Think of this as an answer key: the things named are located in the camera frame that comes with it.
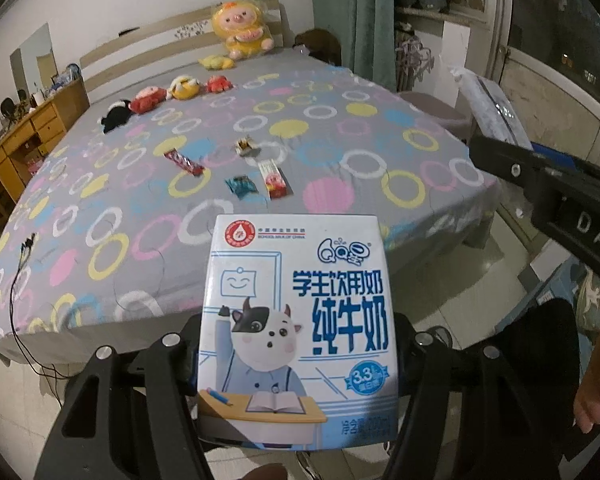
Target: curtain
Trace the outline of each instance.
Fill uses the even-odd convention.
[[[334,34],[342,64],[395,91],[394,0],[313,0],[316,28]]]

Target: bed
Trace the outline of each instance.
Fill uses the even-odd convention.
[[[220,213],[375,214],[391,272],[488,234],[499,188],[467,147],[398,96],[292,50],[241,62],[223,94],[170,100],[106,136],[96,120],[148,84],[93,104],[45,161],[0,239],[0,352],[23,361],[9,294],[20,245],[34,246],[14,284],[14,324],[36,358],[85,362],[100,345],[144,348],[202,304]],[[261,151],[242,159],[238,137]],[[179,149],[200,177],[164,157]],[[257,162],[276,161],[291,194],[268,200]],[[238,200],[225,179],[246,174]]]

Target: cartoon cow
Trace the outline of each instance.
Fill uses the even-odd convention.
[[[295,392],[305,396],[304,386],[289,363],[296,355],[296,334],[302,325],[291,320],[291,307],[285,311],[254,306],[249,298],[242,312],[231,313],[223,306],[216,321],[216,389],[219,392],[251,395],[264,391]]]

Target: wooden dresser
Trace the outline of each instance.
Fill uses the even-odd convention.
[[[27,114],[0,139],[0,182],[14,202],[31,180],[27,159],[48,155],[89,108],[82,79],[72,82]]]

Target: bed headboard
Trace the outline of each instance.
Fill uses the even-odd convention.
[[[264,0],[265,19],[276,46],[282,46],[278,0]],[[84,86],[94,103],[149,77],[196,62],[210,54],[225,54],[211,26],[217,7],[186,12],[140,27],[109,41],[80,58]]]

